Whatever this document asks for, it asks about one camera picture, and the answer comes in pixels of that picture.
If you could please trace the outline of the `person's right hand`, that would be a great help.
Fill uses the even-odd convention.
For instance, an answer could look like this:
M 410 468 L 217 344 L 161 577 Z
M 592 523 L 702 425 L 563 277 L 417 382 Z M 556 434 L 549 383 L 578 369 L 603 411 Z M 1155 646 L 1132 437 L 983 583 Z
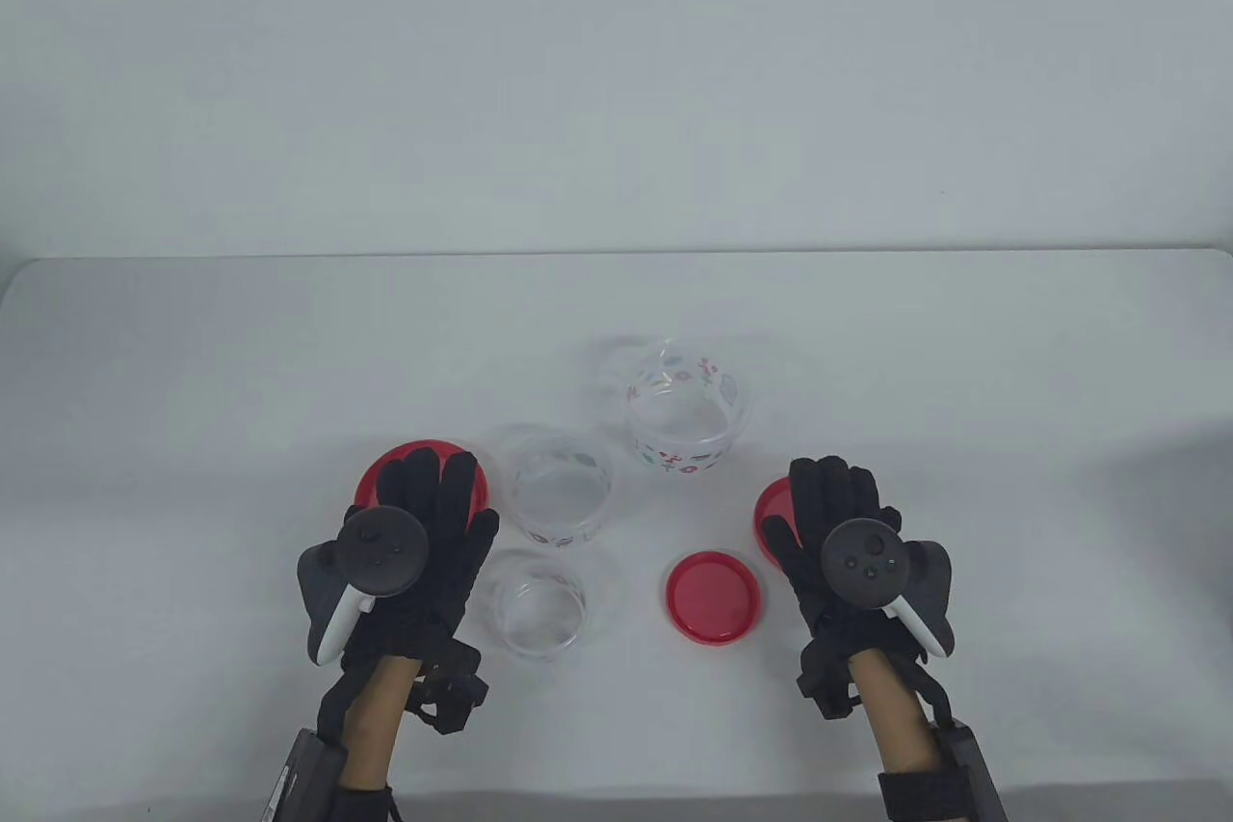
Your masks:
M 858 610 L 841 600 L 821 571 L 821 548 L 842 523 L 875 519 L 903 531 L 903 514 L 882 507 L 875 474 L 845 458 L 795 458 L 789 466 L 790 499 L 797 523 L 767 518 L 760 526 L 766 548 L 797 594 L 810 636 L 824 640 L 841 659 L 866 649 L 882 649 L 912 662 L 928 654 L 899 620 L 879 610 Z

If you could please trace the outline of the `person's left hand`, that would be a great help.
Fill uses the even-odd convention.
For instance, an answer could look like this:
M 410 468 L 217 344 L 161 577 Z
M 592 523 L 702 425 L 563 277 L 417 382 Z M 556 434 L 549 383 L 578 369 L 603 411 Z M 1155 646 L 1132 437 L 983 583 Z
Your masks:
M 404 656 L 428 669 L 450 653 L 499 530 L 496 511 L 471 513 L 477 470 L 470 452 L 443 462 L 434 449 L 423 447 L 380 471 L 376 499 L 418 519 L 429 540 L 429 560 L 408 590 L 379 598 L 374 611 L 358 619 L 342 654 L 344 668 L 379 656 Z

